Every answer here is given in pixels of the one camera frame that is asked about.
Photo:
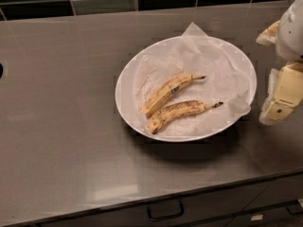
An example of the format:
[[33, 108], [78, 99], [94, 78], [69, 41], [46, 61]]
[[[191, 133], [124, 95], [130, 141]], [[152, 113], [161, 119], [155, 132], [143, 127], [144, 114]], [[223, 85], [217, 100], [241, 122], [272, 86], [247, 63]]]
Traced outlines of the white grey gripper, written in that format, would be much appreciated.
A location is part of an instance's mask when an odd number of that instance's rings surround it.
[[276, 44], [277, 54], [288, 61], [280, 70], [272, 69], [268, 96], [259, 116], [263, 125], [285, 120], [303, 100], [303, 0], [294, 0], [276, 21], [263, 30], [256, 42]]

